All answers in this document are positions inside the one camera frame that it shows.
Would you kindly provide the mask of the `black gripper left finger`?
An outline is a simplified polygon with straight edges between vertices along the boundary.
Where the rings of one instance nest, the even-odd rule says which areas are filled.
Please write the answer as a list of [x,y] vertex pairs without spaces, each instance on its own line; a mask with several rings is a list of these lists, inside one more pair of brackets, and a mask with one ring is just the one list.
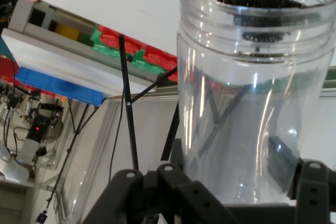
[[117,172],[84,223],[228,223],[229,213],[200,183],[182,170],[181,140],[173,142],[168,163],[143,175]]

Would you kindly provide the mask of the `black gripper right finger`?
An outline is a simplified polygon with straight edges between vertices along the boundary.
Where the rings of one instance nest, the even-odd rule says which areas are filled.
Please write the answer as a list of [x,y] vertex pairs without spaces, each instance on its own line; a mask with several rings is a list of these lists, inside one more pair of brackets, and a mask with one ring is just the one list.
[[268,139],[268,172],[280,191],[296,201],[293,223],[330,223],[335,212],[335,171],[302,159],[279,137]]

